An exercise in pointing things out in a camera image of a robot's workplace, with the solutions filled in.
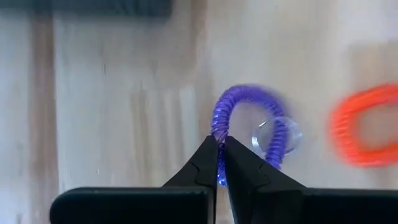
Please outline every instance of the spiral cord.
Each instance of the spiral cord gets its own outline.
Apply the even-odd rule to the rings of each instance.
[[[218,141],[218,183],[227,186],[224,163],[224,142],[228,135],[229,119],[239,102],[253,102],[269,111],[273,117],[285,116],[282,103],[271,92],[258,85],[236,85],[226,90],[216,103],[211,122],[211,134]],[[285,155],[288,128],[281,121],[274,122],[274,132],[268,144],[265,161],[280,169]]]

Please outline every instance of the orange coiled bracelet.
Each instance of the orange coiled bracelet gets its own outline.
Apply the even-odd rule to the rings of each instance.
[[[398,85],[387,84],[356,93],[331,115],[331,136],[338,154],[355,166],[387,166],[398,162],[398,142],[380,148],[365,145],[356,135],[358,115],[384,103],[398,102]]]

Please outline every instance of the wood grain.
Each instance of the wood grain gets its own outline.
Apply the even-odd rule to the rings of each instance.
[[[278,91],[300,124],[305,137],[283,172],[310,187],[396,189],[395,166],[342,163],[327,121],[343,97],[398,82],[397,8],[176,0],[167,21],[0,12],[0,222],[46,223],[51,200],[74,187],[162,185],[237,83]],[[396,132],[391,107],[363,117],[364,138],[376,144]],[[263,119],[239,106],[231,134],[250,147]],[[225,189],[217,223],[232,223]]]

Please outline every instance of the coiled keychain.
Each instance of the coiled keychain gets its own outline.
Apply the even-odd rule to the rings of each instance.
[[[286,116],[282,103],[271,92],[258,85],[236,85],[226,90],[219,98],[213,112],[211,134],[217,138],[218,155],[218,183],[226,186],[224,164],[224,141],[228,135],[229,119],[233,108],[241,101],[253,102],[262,106],[275,118]],[[273,133],[266,149],[265,161],[277,169],[285,155],[289,130],[287,125],[279,119],[273,120]]]
[[[398,162],[398,142],[380,148],[365,145],[355,135],[358,116],[384,103],[398,102],[398,85],[381,85],[345,99],[332,112],[330,133],[338,154],[355,166],[387,166]]]

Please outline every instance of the purple plastic coil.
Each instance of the purple plastic coil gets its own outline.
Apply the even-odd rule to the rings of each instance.
[[[239,102],[252,102],[260,105],[267,110],[273,117],[286,116],[284,106],[271,92],[266,91],[259,85],[235,85],[226,90],[217,101],[211,122],[211,134],[218,141],[218,183],[227,186],[224,163],[224,142],[228,135],[229,119],[234,107]],[[285,156],[289,130],[287,126],[276,120],[272,138],[266,149],[265,161],[276,169],[280,169],[280,164]]]

